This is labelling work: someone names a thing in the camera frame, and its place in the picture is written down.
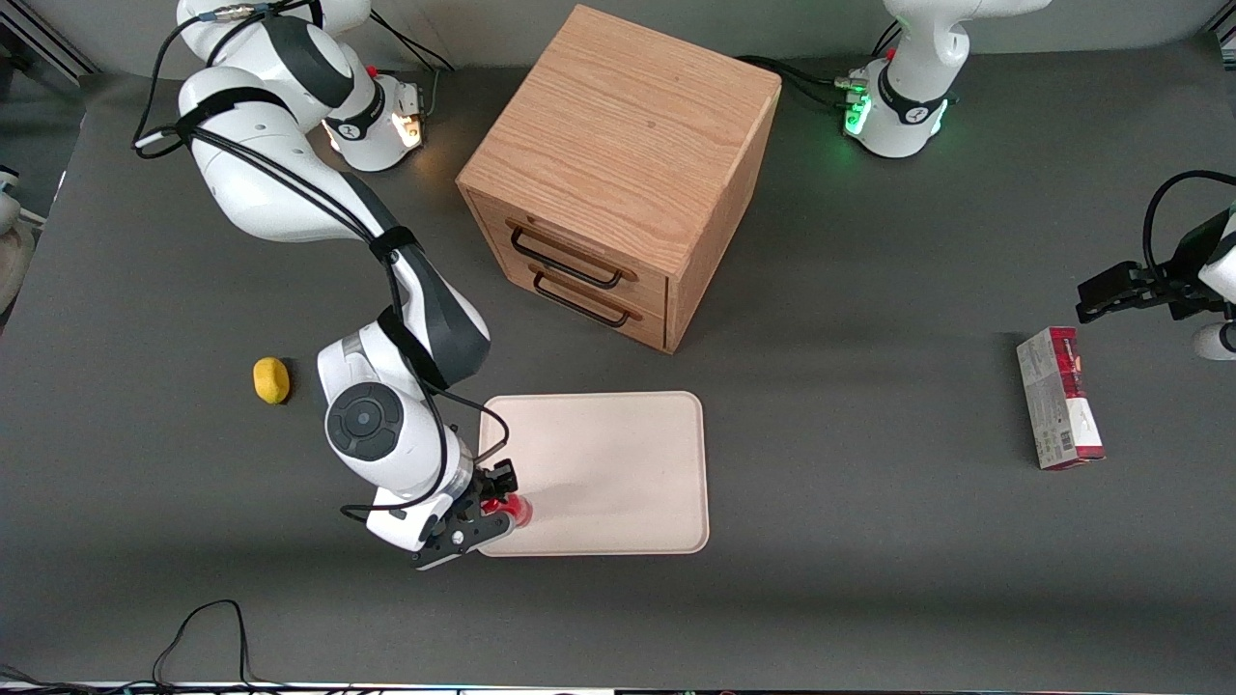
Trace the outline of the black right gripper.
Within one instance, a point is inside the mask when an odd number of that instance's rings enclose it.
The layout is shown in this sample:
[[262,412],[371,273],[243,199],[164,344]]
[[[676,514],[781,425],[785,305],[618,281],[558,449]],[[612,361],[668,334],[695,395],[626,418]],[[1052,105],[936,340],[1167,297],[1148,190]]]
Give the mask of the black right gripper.
[[428,540],[420,550],[413,553],[412,566],[424,571],[510,535],[514,532],[514,516],[506,511],[486,514],[483,503],[506,502],[518,488],[520,484],[510,459],[494,463],[489,469],[481,469],[473,475],[468,488],[430,528]]

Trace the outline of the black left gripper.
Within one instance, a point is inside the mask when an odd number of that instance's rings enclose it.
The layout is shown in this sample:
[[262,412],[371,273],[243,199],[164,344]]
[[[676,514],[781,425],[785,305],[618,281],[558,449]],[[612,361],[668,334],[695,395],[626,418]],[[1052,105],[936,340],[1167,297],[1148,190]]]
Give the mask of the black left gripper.
[[1180,237],[1166,263],[1153,250],[1153,216],[1142,228],[1142,263],[1124,261],[1077,284],[1077,318],[1082,324],[1109,313],[1168,305],[1170,319],[1196,314],[1234,317],[1234,215],[1217,214]]

